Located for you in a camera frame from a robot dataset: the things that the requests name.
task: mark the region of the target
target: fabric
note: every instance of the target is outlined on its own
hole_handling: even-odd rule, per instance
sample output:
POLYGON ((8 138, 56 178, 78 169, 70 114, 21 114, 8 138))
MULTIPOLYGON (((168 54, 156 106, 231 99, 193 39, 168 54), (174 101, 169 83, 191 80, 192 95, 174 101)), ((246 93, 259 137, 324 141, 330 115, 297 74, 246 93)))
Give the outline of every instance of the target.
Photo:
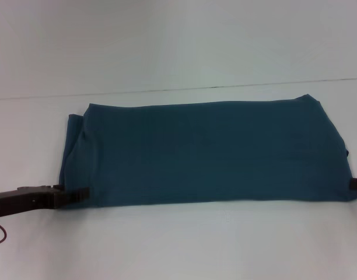
POLYGON ((228 200, 350 201, 347 150, 309 95, 70 115, 60 184, 76 207, 228 200))

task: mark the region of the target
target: red wire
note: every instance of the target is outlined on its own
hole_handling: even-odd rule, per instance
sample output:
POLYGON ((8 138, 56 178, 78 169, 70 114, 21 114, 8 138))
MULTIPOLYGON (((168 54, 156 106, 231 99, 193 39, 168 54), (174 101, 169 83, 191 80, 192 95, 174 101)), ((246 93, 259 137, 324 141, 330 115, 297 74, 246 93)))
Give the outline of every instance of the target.
POLYGON ((0 240, 0 244, 2 243, 2 242, 4 242, 5 240, 6 240, 6 238, 7 238, 7 236, 8 236, 8 234, 6 233, 6 230, 0 225, 0 229, 3 231, 3 239, 2 240, 0 240))

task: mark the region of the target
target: cable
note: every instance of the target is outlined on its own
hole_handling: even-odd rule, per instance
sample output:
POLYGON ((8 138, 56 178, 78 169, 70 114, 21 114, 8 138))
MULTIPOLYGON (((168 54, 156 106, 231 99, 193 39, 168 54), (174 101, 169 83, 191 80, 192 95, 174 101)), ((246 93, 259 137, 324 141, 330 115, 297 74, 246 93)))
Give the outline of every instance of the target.
POLYGON ((4 237, 3 237, 3 239, 2 240, 0 240, 0 244, 2 243, 2 242, 4 242, 5 240, 6 240, 6 238, 7 238, 7 236, 8 236, 8 234, 6 233, 6 230, 0 225, 0 229, 3 231, 3 235, 4 235, 4 237))

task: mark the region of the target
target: table surface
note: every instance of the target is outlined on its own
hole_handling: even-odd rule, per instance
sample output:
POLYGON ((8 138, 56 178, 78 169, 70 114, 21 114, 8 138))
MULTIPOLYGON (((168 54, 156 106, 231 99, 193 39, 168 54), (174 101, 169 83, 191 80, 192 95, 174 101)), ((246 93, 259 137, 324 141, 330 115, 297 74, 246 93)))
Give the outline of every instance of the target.
MULTIPOLYGON (((0 1, 0 192, 58 183, 68 114, 89 103, 307 93, 357 177, 357 0, 0 1)), ((0 223, 1 280, 357 280, 357 200, 39 210, 0 223)))
MULTIPOLYGON (((0 191, 55 184, 67 116, 89 103, 277 100, 310 93, 357 176, 357 80, 0 100, 0 191)), ((0 279, 357 279, 357 201, 212 202, 33 211, 0 219, 0 279)))

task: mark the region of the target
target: teal cloth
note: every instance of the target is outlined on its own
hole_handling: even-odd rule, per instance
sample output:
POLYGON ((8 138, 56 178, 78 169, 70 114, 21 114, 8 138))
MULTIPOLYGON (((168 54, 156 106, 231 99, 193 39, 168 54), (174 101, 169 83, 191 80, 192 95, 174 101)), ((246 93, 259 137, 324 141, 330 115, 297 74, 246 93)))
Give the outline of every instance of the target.
POLYGON ((309 95, 70 115, 60 183, 76 207, 228 200, 350 201, 345 144, 309 95))

